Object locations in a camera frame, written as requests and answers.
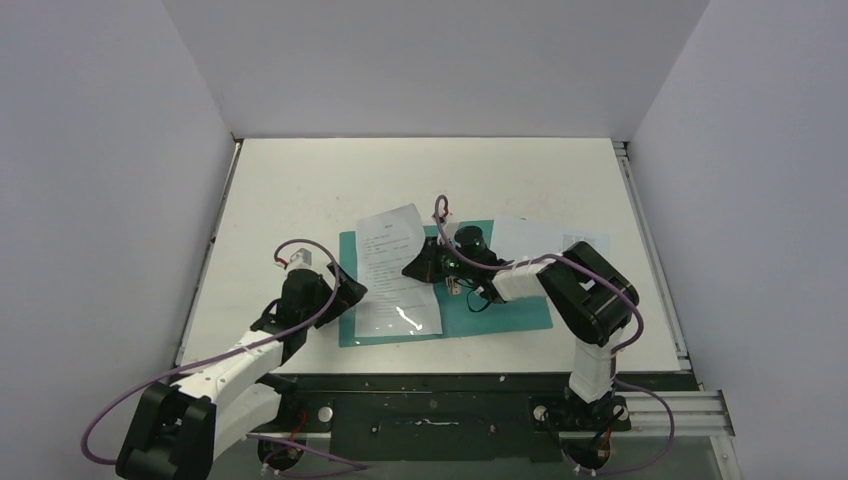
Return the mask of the printed white paper sheet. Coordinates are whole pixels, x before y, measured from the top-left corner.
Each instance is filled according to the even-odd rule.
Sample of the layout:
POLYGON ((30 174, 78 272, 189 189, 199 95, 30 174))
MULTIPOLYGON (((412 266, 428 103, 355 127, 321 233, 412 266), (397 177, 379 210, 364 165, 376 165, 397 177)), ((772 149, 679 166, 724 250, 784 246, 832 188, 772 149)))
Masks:
POLYGON ((357 282, 367 288, 356 307, 357 337, 418 337, 442 332, 433 287, 402 274, 424 242, 421 215, 413 204, 357 221, 357 282))

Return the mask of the teal folder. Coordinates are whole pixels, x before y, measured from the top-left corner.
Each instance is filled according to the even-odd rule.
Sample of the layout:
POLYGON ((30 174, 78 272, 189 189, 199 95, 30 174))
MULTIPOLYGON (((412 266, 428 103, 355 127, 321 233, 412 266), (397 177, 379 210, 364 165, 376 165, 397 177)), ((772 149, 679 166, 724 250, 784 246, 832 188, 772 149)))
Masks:
POLYGON ((340 320, 338 345, 357 347, 389 343, 405 343, 423 340, 470 337, 495 333, 545 330, 552 327, 552 319, 547 301, 542 297, 524 298, 506 304, 483 306, 480 299, 471 300, 469 290, 460 289, 458 295, 449 292, 445 284, 428 284, 426 290, 435 296, 441 314, 442 331, 435 334, 404 331, 390 335, 383 331, 374 336, 362 336, 356 332, 360 325, 356 311, 345 312, 340 320))

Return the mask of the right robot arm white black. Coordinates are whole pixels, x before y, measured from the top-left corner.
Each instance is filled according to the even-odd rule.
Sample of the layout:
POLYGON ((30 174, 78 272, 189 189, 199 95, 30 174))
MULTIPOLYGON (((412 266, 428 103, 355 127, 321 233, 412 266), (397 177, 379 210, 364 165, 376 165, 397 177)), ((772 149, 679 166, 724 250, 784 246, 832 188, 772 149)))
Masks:
POLYGON ((435 284, 453 279, 465 284, 488 305, 529 298, 548 301, 574 336, 575 355, 565 389, 563 413, 541 407, 538 421, 552 420, 572 431, 623 429, 628 424, 625 400, 617 395, 617 361, 628 346, 622 335, 631 323, 644 329, 639 295, 607 259, 585 241, 560 254, 506 260, 491 250, 477 226, 425 238, 419 254, 402 270, 404 276, 435 284))

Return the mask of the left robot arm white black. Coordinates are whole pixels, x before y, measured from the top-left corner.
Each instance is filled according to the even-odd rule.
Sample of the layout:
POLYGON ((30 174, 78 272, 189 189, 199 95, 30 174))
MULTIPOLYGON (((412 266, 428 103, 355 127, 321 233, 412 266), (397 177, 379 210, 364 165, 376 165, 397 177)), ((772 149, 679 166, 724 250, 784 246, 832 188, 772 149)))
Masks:
POLYGON ((360 303, 367 288, 334 263, 335 284, 309 265, 291 267, 281 293, 227 352, 189 375, 142 393, 119 451, 122 479, 205 479, 214 461, 255 428, 282 431, 299 405, 269 374, 323 326, 360 303))

